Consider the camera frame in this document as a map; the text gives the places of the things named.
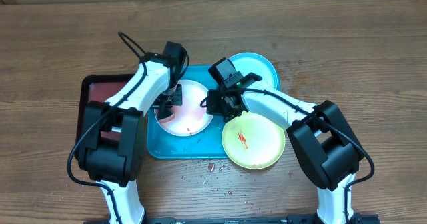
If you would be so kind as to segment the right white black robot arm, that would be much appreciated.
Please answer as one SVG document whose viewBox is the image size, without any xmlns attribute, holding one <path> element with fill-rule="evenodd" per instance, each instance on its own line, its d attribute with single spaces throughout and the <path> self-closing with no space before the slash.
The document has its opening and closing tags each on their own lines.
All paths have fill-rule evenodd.
<svg viewBox="0 0 427 224">
<path fill-rule="evenodd" d="M 359 163 L 368 155 L 338 106 L 290 97 L 255 73 L 241 74 L 226 58 L 208 71 L 218 88 L 200 104 L 207 113 L 228 122 L 248 111 L 285 129 L 302 171 L 318 188 L 318 220 L 353 223 L 350 191 L 359 182 Z"/>
</svg>

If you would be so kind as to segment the yellow-green plate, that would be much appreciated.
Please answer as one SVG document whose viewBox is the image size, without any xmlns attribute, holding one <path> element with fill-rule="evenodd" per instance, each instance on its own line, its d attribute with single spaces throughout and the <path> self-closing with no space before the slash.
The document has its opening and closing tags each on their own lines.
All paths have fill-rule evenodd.
<svg viewBox="0 0 427 224">
<path fill-rule="evenodd" d="M 243 112 L 228 121 L 222 131 L 222 145 L 228 158 L 246 169 L 273 165 L 284 152 L 284 130 L 265 117 Z"/>
</svg>

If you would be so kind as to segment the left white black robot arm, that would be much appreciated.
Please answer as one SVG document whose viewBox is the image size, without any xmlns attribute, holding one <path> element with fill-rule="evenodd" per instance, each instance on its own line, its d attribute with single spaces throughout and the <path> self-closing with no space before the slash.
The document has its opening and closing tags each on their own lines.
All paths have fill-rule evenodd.
<svg viewBox="0 0 427 224">
<path fill-rule="evenodd" d="M 67 160 L 72 181 L 102 190 L 107 223 L 145 221 L 136 181 L 145 151 L 144 117 L 154 106 L 164 110 L 175 104 L 189 63 L 179 43 L 167 42 L 161 54 L 144 52 L 134 41 L 128 45 L 138 57 L 136 74 L 106 101 L 85 106 L 81 136 Z"/>
</svg>

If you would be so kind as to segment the white plate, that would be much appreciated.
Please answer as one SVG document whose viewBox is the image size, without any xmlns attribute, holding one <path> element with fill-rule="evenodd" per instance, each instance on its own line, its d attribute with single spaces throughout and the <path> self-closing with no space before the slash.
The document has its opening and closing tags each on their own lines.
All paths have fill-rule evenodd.
<svg viewBox="0 0 427 224">
<path fill-rule="evenodd" d="M 182 87 L 183 104 L 173 106 L 173 115 L 158 123 L 172 135 L 187 137 L 203 131 L 213 116 L 200 107 L 201 101 L 207 97 L 207 88 L 204 85 L 192 80 L 180 80 L 178 83 Z"/>
</svg>

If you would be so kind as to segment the dark green sponge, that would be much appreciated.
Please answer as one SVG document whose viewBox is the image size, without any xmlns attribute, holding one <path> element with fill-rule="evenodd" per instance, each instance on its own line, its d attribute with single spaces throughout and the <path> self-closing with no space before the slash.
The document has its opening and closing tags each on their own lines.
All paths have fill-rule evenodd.
<svg viewBox="0 0 427 224">
<path fill-rule="evenodd" d="M 165 107 L 157 110 L 157 120 L 160 123 L 166 123 L 175 118 L 172 107 Z"/>
</svg>

